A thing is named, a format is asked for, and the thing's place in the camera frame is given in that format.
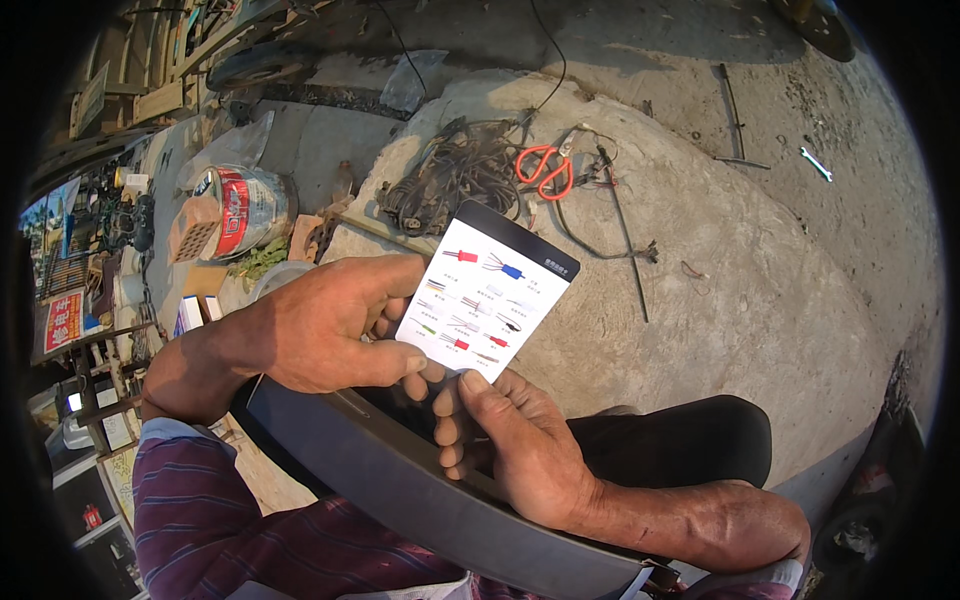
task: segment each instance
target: red label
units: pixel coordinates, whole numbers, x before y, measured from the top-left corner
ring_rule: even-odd
[[[50,303],[50,312],[47,314],[47,330],[43,339],[44,354],[49,354],[61,346],[80,339],[80,313],[83,307],[83,291],[74,292]]]
[[[250,191],[243,176],[230,169],[217,167],[223,188],[224,224],[220,229],[217,256],[232,254],[243,241],[250,217]]]

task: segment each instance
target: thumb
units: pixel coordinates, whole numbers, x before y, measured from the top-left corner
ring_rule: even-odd
[[[514,404],[473,369],[460,375],[460,399],[470,416],[483,427],[501,454],[525,445],[538,428],[525,419]]]
[[[349,373],[349,386],[385,388],[405,375],[423,371],[427,365],[421,349],[395,340],[349,340],[340,354],[344,373]]]

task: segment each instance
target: scissors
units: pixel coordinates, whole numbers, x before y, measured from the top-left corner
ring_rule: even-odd
[[[547,160],[554,155],[554,153],[561,156],[560,166],[557,167],[554,171],[551,171],[543,181],[540,182],[540,185],[537,186],[537,193],[540,194],[540,197],[544,200],[555,201],[559,200],[563,196],[566,196],[570,193],[570,189],[573,187],[573,164],[570,162],[570,150],[573,148],[573,140],[577,135],[578,130],[572,130],[564,138],[564,143],[560,145],[560,148],[557,149],[550,145],[543,146],[534,146],[533,148],[527,148],[516,157],[516,176],[523,181],[524,183],[533,183],[537,177],[540,176],[540,172],[543,170],[543,167],[546,165]],[[534,171],[534,174],[531,177],[523,175],[523,171],[520,169],[520,163],[523,162],[523,159],[528,157],[534,152],[543,151],[543,156],[540,158],[540,164],[537,165],[537,170]],[[561,172],[566,173],[566,186],[561,192],[555,196],[551,196],[543,191],[543,187],[550,181],[556,179],[560,176]],[[554,190],[557,189],[557,185],[553,184]]]

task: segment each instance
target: scissor handle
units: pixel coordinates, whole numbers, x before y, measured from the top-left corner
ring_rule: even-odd
[[[532,153],[540,152],[540,151],[543,151],[543,157],[540,159],[540,164],[537,165],[537,170],[534,171],[534,174],[531,175],[530,177],[524,176],[523,170],[520,169],[520,163],[523,162],[524,158],[528,157]],[[558,152],[558,150],[550,145],[534,146],[533,148],[527,148],[516,157],[516,176],[524,183],[533,183],[537,179],[537,177],[540,176],[540,171],[542,171],[543,166],[546,165],[546,160],[550,158],[555,152]]]
[[[544,192],[543,187],[547,183],[552,181],[554,178],[559,176],[561,171],[566,171],[566,186],[564,187],[564,189],[561,190],[560,193],[557,194],[556,196],[551,196],[550,194],[547,194],[546,192]],[[555,200],[559,200],[563,196],[566,196],[570,192],[570,189],[572,187],[573,187],[573,163],[570,162],[569,158],[564,156],[564,160],[563,162],[560,163],[560,167],[558,167],[557,170],[551,172],[550,175],[546,176],[543,179],[543,181],[540,182],[540,185],[537,186],[537,193],[540,194],[540,197],[543,198],[544,200],[553,202]]]

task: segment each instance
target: card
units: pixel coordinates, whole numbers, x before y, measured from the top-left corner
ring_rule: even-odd
[[[579,262],[535,233],[467,201],[396,338],[448,369],[476,369],[493,382],[579,272]]]

